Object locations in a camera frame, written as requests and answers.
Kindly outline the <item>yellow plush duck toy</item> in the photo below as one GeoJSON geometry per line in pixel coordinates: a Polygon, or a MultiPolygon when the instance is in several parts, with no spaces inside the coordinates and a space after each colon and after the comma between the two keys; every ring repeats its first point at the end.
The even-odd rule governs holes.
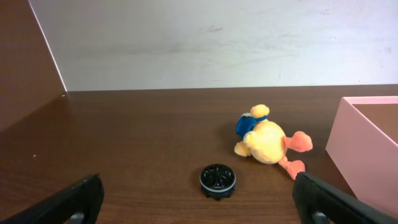
{"type": "Polygon", "coordinates": [[[279,164],[295,179],[298,173],[305,171],[305,164],[301,160],[289,161],[286,153],[289,149],[312,150],[312,139],[303,131],[286,136],[277,123],[268,120],[269,113],[269,107],[260,104],[242,114],[236,125],[236,134],[241,140],[236,143],[234,152],[242,157],[252,156],[263,164],[279,164]]]}

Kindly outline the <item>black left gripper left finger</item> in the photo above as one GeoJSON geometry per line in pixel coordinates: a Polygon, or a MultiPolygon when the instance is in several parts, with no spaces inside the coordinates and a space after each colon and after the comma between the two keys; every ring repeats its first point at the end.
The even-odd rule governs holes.
{"type": "Polygon", "coordinates": [[[65,223],[82,214],[80,223],[96,223],[104,200],[99,174],[92,174],[5,219],[8,224],[65,223]]]}

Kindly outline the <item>pink cardboard box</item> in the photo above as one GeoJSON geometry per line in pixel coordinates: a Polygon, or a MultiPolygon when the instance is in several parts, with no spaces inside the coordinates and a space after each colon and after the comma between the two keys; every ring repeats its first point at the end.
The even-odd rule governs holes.
{"type": "Polygon", "coordinates": [[[397,97],[340,100],[326,151],[362,202],[397,217],[397,97]]]}

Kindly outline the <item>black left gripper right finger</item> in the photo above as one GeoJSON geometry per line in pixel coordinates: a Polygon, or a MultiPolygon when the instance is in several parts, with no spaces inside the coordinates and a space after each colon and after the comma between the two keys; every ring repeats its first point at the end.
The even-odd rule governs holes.
{"type": "Polygon", "coordinates": [[[307,172],[297,174],[292,196],[300,221],[305,224],[397,224],[396,218],[360,202],[307,172]]]}

